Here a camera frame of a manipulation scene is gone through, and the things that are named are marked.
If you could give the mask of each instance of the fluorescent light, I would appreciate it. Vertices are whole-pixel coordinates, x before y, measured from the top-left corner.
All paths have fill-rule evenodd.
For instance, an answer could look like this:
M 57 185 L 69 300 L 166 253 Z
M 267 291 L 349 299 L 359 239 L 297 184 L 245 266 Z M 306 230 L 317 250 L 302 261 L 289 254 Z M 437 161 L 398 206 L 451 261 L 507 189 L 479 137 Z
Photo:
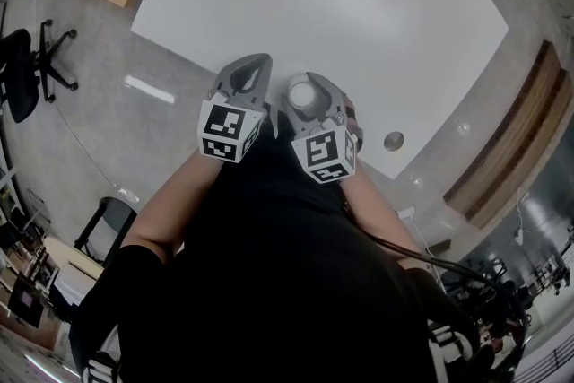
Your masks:
M 78 373 L 76 373 L 74 370 L 70 369 L 69 367 L 66 367 L 65 365 L 63 365 L 62 367 L 64 367 L 64 369 L 66 369 L 66 370 L 69 371 L 70 373 L 73 373 L 78 379 L 81 378 Z
M 139 78 L 132 77 L 131 75 L 127 75 L 124 82 L 126 83 L 127 88 L 136 88 L 139 91 L 143 91 L 144 93 L 159 100 L 168 102 L 169 104 L 173 104 L 176 101 L 176 97 L 173 94 L 164 90 L 159 90 L 158 88 L 141 81 Z
M 34 364 L 36 367 L 38 367 L 40 370 L 42 370 L 51 379 L 53 379 L 54 381 L 57 381 L 57 383 L 64 383 L 61 379 L 57 379 L 56 377 L 54 377 L 54 375 L 52 375 L 50 372 L 48 372 L 46 369 L 44 369 L 41 365 L 39 365 L 36 361 L 34 361 L 34 359 L 31 358 L 28 354 L 24 354 L 24 357 L 28 361 L 30 361 L 32 364 Z
M 125 188 L 120 188 L 117 192 L 119 194 L 125 196 L 127 198 L 127 201 L 131 201 L 132 203 L 139 203 L 139 201 L 140 201 L 140 199 L 137 196 L 135 196 L 134 192 L 132 192 L 131 190 L 126 190 Z

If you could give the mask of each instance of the floor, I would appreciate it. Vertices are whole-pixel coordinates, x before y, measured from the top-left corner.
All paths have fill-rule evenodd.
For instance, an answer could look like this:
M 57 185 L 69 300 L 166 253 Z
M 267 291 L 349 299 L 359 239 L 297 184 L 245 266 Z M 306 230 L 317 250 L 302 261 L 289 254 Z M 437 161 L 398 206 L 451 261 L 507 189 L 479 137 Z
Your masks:
M 49 377 L 30 359 L 54 378 Z M 79 379 L 63 365 L 66 364 L 56 354 L 0 326 L 0 381 L 2 383 L 54 383 L 54 381 L 77 383 Z
M 214 74 L 130 32 L 135 9 L 103 0 L 6 0 L 5 32 L 54 19 L 53 37 L 79 35 L 57 67 L 80 89 L 56 87 L 56 102 L 41 102 L 23 123 L 7 116 L 6 132 L 21 188 L 47 203 L 54 232 L 72 243 L 103 196 L 118 196 L 135 210 L 153 195 L 196 147 L 201 101 Z M 459 259 L 487 232 L 467 224 L 442 196 L 481 150 L 526 78 L 543 39 L 569 65 L 568 39 L 546 0 L 493 0 L 509 25 L 473 89 L 412 164 L 394 181 L 372 170 L 396 209 L 415 205 L 415 237 L 429 245 L 452 239 L 447 256 Z M 175 95 L 173 104 L 127 88 L 127 75 Z M 92 243 L 103 253 L 113 234 L 99 226 Z

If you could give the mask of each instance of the ceiling light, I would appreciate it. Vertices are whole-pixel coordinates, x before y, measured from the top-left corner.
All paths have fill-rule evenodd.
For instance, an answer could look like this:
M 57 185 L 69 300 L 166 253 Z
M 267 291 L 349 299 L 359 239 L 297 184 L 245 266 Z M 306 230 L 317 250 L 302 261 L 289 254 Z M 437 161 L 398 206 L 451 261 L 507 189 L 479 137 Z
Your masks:
M 458 125 L 457 131 L 460 135 L 467 135 L 470 133 L 470 125 L 468 123 L 461 123 Z
M 72 370 L 72 369 L 70 369 L 69 367 L 67 367 L 67 366 L 65 366 L 65 365 L 63 365 L 62 367 L 64 367 L 64 369 L 66 369 L 66 370 L 69 371 L 70 373 L 73 373 L 78 379 L 81 378 L 80 375 L 79 375 L 75 370 Z
M 132 77 L 131 75 L 126 76 L 124 83 L 127 88 L 136 88 L 139 91 L 143 91 L 145 94 L 149 94 L 150 96 L 168 102 L 169 104 L 173 104 L 176 101 L 176 97 L 173 94 L 155 88 L 150 84 L 141 81 L 139 78 Z
M 33 358 L 31 358 L 28 354 L 24 354 L 24 357 L 30 361 L 32 364 L 34 364 L 36 367 L 38 367 L 40 370 L 42 370 L 46 375 L 48 375 L 51 379 L 53 379 L 54 381 L 57 381 L 58 383 L 64 383 L 61 379 L 58 379 L 56 377 L 54 377 L 54 375 L 52 375 L 50 372 L 48 372 L 46 369 L 44 369 L 41 365 L 39 365 Z

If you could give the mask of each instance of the black sleeve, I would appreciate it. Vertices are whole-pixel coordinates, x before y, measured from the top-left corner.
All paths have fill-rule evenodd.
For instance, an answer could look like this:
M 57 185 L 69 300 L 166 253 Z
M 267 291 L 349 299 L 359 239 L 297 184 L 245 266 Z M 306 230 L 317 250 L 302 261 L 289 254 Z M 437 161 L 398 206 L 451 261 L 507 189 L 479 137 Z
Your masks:
M 421 268 L 406 270 L 406 274 L 419 294 L 427 319 L 443 326 L 450 326 L 452 330 L 464 335 L 473 347 L 473 352 L 476 353 L 480 346 L 480 336 L 473 320 L 447 297 L 432 274 Z
M 126 246 L 116 253 L 74 314 L 70 345 L 81 373 L 122 316 L 137 308 L 148 286 L 160 280 L 164 268 L 142 246 Z

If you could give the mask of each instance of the round hole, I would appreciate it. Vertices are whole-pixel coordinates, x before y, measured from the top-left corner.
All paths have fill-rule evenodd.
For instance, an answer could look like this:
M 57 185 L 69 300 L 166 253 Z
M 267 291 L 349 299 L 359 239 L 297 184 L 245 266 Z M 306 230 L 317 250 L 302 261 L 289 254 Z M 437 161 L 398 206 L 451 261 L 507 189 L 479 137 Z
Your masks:
M 396 152 L 404 144 L 404 135 L 400 131 L 393 131 L 385 137 L 385 148 L 389 152 Z

